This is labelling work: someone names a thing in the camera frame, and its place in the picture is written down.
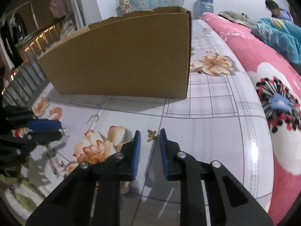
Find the black hanging garment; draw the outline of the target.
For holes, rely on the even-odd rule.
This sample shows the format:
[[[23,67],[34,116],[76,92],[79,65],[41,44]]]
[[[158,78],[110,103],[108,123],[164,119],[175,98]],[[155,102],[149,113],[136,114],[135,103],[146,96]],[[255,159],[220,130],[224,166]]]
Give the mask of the black hanging garment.
[[[22,41],[27,35],[26,25],[18,12],[12,15],[10,22],[5,20],[1,27],[1,38],[6,53],[14,65],[13,68],[17,68],[23,63],[23,59],[15,45]]]

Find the gold butterfly brooch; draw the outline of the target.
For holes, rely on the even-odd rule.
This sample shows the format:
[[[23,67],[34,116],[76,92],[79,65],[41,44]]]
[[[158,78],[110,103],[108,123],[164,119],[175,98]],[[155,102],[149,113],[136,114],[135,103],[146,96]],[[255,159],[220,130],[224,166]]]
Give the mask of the gold butterfly brooch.
[[[148,129],[147,133],[148,133],[147,142],[151,142],[151,141],[154,141],[157,139],[157,131],[156,130],[152,131],[152,130]]]

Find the pink hanging garment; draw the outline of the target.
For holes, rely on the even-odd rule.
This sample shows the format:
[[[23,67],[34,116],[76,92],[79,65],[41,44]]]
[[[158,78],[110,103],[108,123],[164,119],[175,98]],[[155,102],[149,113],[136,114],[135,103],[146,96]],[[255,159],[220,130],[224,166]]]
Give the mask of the pink hanging garment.
[[[72,13],[70,0],[51,0],[50,10],[54,18],[62,18]]]

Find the brown cardboard box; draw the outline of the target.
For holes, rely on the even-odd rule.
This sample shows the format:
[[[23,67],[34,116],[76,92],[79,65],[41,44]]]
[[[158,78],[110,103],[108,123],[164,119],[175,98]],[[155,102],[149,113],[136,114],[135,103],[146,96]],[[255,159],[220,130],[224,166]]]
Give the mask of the brown cardboard box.
[[[182,7],[110,17],[61,39],[37,61],[62,95],[185,99],[191,22]]]

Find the pink floral quilt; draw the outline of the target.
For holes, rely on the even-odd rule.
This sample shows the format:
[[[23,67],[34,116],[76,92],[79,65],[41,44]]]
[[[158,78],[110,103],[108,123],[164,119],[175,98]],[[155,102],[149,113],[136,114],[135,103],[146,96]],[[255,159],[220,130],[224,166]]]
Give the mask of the pink floral quilt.
[[[289,62],[262,42],[270,28],[251,30],[213,13],[202,19],[238,58],[256,89],[270,130],[274,153],[274,186],[268,214],[284,225],[297,211],[300,196],[300,76]]]

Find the blue patterned blanket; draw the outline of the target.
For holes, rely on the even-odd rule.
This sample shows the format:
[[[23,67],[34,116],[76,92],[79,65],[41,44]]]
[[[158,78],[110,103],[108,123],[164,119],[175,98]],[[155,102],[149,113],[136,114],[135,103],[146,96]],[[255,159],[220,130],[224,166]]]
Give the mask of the blue patterned blanket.
[[[266,17],[258,20],[251,33],[282,55],[289,63],[300,65],[300,27],[290,21]]]

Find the person in purple jacket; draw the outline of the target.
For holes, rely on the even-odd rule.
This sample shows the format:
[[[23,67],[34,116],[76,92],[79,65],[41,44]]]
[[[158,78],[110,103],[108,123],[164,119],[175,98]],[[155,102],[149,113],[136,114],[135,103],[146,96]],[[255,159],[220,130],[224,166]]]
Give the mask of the person in purple jacket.
[[[265,5],[271,12],[271,17],[294,23],[291,14],[287,10],[280,8],[274,0],[265,0]]]

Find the blue water jug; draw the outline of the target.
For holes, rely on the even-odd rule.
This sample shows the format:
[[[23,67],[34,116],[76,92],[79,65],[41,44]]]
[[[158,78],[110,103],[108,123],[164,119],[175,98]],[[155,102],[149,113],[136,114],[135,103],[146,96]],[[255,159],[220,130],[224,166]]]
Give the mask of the blue water jug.
[[[214,13],[214,0],[197,0],[193,4],[192,19],[199,19],[203,13]]]

